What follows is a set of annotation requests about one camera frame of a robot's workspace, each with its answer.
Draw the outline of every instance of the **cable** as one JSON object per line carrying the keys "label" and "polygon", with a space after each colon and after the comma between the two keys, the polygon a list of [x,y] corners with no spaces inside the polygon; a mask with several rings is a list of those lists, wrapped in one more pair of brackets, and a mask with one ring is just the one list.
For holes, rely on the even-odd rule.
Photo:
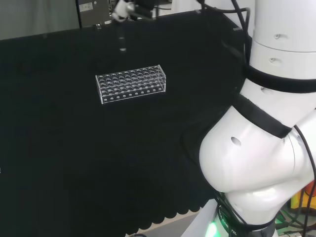
{"label": "cable", "polygon": [[289,226],[291,226],[293,223],[298,223],[298,224],[300,224],[301,225],[301,227],[303,227],[304,226],[304,224],[302,223],[302,222],[300,222],[300,221],[298,221],[297,220],[297,218],[300,216],[300,214],[301,214],[301,210],[302,210],[302,205],[303,205],[303,196],[304,196],[304,190],[301,190],[301,195],[300,195],[300,203],[299,203],[299,206],[298,206],[298,210],[297,210],[297,212],[296,212],[296,214],[295,214],[295,216],[293,217],[293,216],[291,216],[289,213],[287,213],[285,210],[283,210],[284,211],[284,213],[289,217],[289,218],[291,218],[291,222],[289,222],[288,224],[289,224]]}
{"label": "cable", "polygon": [[306,214],[305,214],[304,228],[303,228],[303,234],[302,234],[302,237],[305,237],[305,234],[306,234],[306,231],[307,231],[308,214],[310,212],[312,197],[313,197],[313,193],[314,193],[314,190],[315,190],[315,187],[316,187],[316,167],[315,167],[315,163],[314,163],[314,159],[313,159],[313,155],[312,155],[311,149],[308,146],[308,143],[307,143],[302,131],[299,129],[299,127],[297,125],[295,125],[294,128],[296,129],[296,131],[298,132],[298,134],[302,138],[302,141],[304,143],[304,146],[306,148],[306,151],[308,153],[308,156],[309,156],[311,164],[312,164],[313,173],[314,173],[314,180],[315,180],[315,182],[313,183],[311,195],[309,196],[308,202],[307,202],[307,211],[306,211]]}
{"label": "cable", "polygon": [[[216,7],[212,7],[212,6],[209,6],[207,4],[204,4],[206,8],[212,10],[212,11],[217,11],[217,12],[220,12],[220,13],[237,13],[236,10],[223,10],[223,9],[218,9]],[[244,11],[247,11],[247,12],[250,12],[250,8],[248,7],[245,7],[245,8],[241,8],[240,9],[241,12],[244,12]]]}
{"label": "cable", "polygon": [[249,64],[250,61],[250,47],[251,47],[251,43],[249,40],[249,34],[248,34],[248,27],[249,27],[249,19],[250,19],[250,9],[247,11],[247,16],[246,16],[246,22],[242,16],[241,13],[241,9],[238,6],[238,3],[236,0],[231,0],[232,4],[234,5],[234,8],[237,12],[239,21],[241,23],[241,27],[243,29],[244,32],[244,40],[245,40],[245,59],[246,59],[246,63]]}
{"label": "cable", "polygon": [[229,233],[228,233],[228,237],[232,237],[232,227],[231,225],[229,225]]}
{"label": "cable", "polygon": [[[291,218],[292,220],[294,220],[294,217],[291,216],[289,213],[287,213],[286,211],[284,211],[285,214]],[[290,225],[292,227],[295,227],[295,228],[299,228],[299,229],[302,229],[304,227],[304,224],[298,220],[295,220],[296,223],[298,223],[299,225]],[[311,231],[311,230],[316,230],[316,223],[310,225],[310,226],[307,226],[307,231]]]}
{"label": "cable", "polygon": [[[160,0],[156,0],[155,2],[157,6],[160,5]],[[160,10],[159,7],[156,7],[156,19],[158,19],[159,17],[159,10]]]}
{"label": "cable", "polygon": [[227,206],[235,213],[235,215],[245,224],[247,225],[247,223],[245,222],[245,220],[238,214],[238,212],[236,212],[236,210],[232,207],[232,205],[229,203],[229,201],[227,200],[226,196],[225,196],[225,201]]}
{"label": "cable", "polygon": [[82,22],[81,22],[81,15],[80,15],[80,8],[79,8],[78,0],[76,0],[76,9],[77,9],[77,15],[78,15],[79,28],[82,28]]}
{"label": "cable", "polygon": [[197,0],[201,4],[202,16],[205,17],[205,0]]}

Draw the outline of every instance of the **black cable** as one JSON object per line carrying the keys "label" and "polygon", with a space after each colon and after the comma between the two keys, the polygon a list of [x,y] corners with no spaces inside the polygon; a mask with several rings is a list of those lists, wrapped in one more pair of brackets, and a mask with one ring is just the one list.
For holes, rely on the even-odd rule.
{"label": "black cable", "polygon": [[281,221],[281,223],[277,223],[276,222],[276,230],[280,230],[283,228],[288,227],[288,223],[286,222],[286,217],[283,215],[283,213],[281,212],[281,210],[279,210],[276,214],[276,219]]}
{"label": "black cable", "polygon": [[248,34],[248,27],[249,27],[249,20],[250,20],[250,9],[247,11],[247,16],[246,16],[246,22],[242,16],[241,13],[241,9],[238,6],[238,3],[236,0],[231,0],[232,4],[234,5],[234,8],[237,12],[239,21],[241,23],[241,27],[243,29],[243,33],[244,33],[244,40],[245,40],[245,59],[246,59],[246,63],[249,64],[250,61],[250,51],[251,51],[251,41],[250,41],[250,37]]}
{"label": "black cable", "polygon": [[245,220],[238,214],[238,212],[232,207],[232,205],[229,203],[229,201],[227,200],[227,198],[225,197],[225,201],[227,206],[234,212],[234,214],[245,224],[247,225],[247,223],[245,222]]}
{"label": "black cable", "polygon": [[300,214],[301,214],[302,205],[303,205],[303,197],[304,197],[304,190],[302,189],[302,190],[301,190],[301,195],[300,195],[300,203],[299,203],[298,210],[297,210],[297,212],[296,212],[296,214],[295,214],[294,217],[291,216],[291,215],[290,215],[289,213],[287,213],[286,211],[284,211],[285,214],[286,214],[289,218],[291,218],[291,220],[292,220],[291,222],[288,223],[289,225],[292,225],[292,224],[294,224],[294,223],[296,222],[296,223],[300,224],[301,227],[304,226],[304,224],[303,224],[302,222],[300,222],[300,221],[297,220],[297,218],[298,218],[298,217],[300,216]]}
{"label": "black cable", "polygon": [[[291,216],[289,213],[287,213],[286,211],[284,211],[286,213],[286,215],[291,218],[292,220],[295,220],[293,216]],[[304,227],[304,224],[298,220],[295,220],[296,223],[298,223],[299,225],[290,225],[292,227],[295,227],[295,228],[299,228],[302,230],[302,228]],[[310,226],[307,226],[307,231],[311,231],[311,230],[316,230],[316,223],[310,225]]]}
{"label": "black cable", "polygon": [[229,231],[228,237],[232,237],[232,227],[231,227],[231,225],[229,225],[228,231]]}
{"label": "black cable", "polygon": [[[159,6],[160,5],[160,0],[156,0],[156,5]],[[158,19],[159,17],[159,7],[156,7],[156,19]]]}
{"label": "black cable", "polygon": [[[216,7],[209,6],[207,4],[204,4],[204,5],[205,5],[206,8],[208,8],[208,9],[210,9],[212,11],[220,12],[220,13],[237,13],[236,10],[223,10],[223,9],[218,9]],[[241,8],[240,11],[241,12],[245,12],[245,11],[250,12],[250,8],[248,8],[248,7]]]}
{"label": "black cable", "polygon": [[314,159],[313,159],[313,155],[312,155],[311,149],[308,146],[308,143],[307,143],[302,131],[300,130],[300,128],[297,125],[295,125],[294,128],[296,129],[296,131],[298,132],[298,134],[302,138],[302,141],[304,143],[304,146],[306,148],[306,151],[308,153],[308,156],[309,156],[311,164],[312,164],[313,173],[314,173],[314,180],[315,180],[315,182],[313,183],[311,194],[310,194],[310,196],[308,198],[308,202],[307,202],[307,211],[306,211],[306,214],[305,214],[304,228],[303,228],[303,234],[302,234],[302,237],[305,237],[305,234],[306,234],[306,231],[307,231],[308,214],[310,212],[312,197],[313,197],[313,193],[314,193],[314,190],[315,190],[315,187],[316,187],[316,167],[315,167],[315,163],[314,163]]}
{"label": "black cable", "polygon": [[197,0],[201,4],[201,12],[205,17],[205,0]]}
{"label": "black cable", "polygon": [[76,0],[76,9],[77,9],[77,15],[78,15],[79,28],[82,28],[82,22],[81,22],[81,15],[80,15],[80,8],[79,8],[78,0]]}

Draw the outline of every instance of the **black cloth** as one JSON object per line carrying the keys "label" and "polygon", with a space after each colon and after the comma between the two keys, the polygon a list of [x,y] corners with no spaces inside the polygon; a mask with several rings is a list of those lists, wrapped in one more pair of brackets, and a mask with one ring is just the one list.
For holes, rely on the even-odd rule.
{"label": "black cloth", "polygon": [[[126,54],[114,25],[0,41],[0,236],[123,237],[213,198],[180,136],[196,154],[232,103],[222,41],[242,32],[196,12],[123,27]],[[165,94],[101,105],[95,75],[157,64]]]}

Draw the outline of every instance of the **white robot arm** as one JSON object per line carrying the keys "label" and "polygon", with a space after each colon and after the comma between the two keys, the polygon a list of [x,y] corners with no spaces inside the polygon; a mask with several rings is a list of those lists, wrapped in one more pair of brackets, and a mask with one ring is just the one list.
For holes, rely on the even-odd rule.
{"label": "white robot arm", "polygon": [[123,22],[128,16],[151,19],[155,0],[119,0],[112,13],[112,18]]}
{"label": "white robot arm", "polygon": [[[260,226],[314,179],[293,127],[316,157],[316,1],[256,0],[255,13],[248,77],[204,138],[199,160],[211,186],[247,224]],[[129,14],[135,4],[120,0],[113,18]],[[216,220],[222,237],[236,234]]]}

